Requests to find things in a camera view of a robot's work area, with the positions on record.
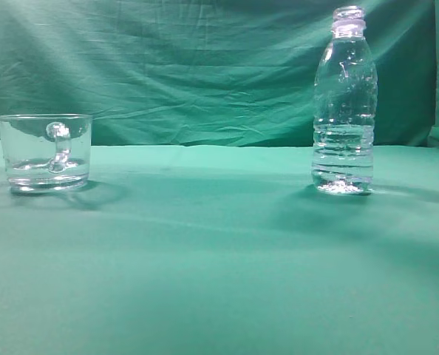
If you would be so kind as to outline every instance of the clear glass cup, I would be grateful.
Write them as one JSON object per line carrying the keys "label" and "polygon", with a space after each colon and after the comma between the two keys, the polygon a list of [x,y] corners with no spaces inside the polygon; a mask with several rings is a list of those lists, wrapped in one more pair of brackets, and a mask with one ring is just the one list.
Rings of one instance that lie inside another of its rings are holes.
{"label": "clear glass cup", "polygon": [[90,115],[0,116],[7,179],[14,192],[50,192],[88,181]]}

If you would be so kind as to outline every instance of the green tablecloth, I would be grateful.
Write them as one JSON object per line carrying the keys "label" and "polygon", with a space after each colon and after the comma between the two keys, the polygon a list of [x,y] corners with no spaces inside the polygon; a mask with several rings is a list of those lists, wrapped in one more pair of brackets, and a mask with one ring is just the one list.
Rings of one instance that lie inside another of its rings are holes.
{"label": "green tablecloth", "polygon": [[377,147],[369,197],[310,153],[100,146],[41,197],[0,153],[0,354],[439,354],[439,150]]}

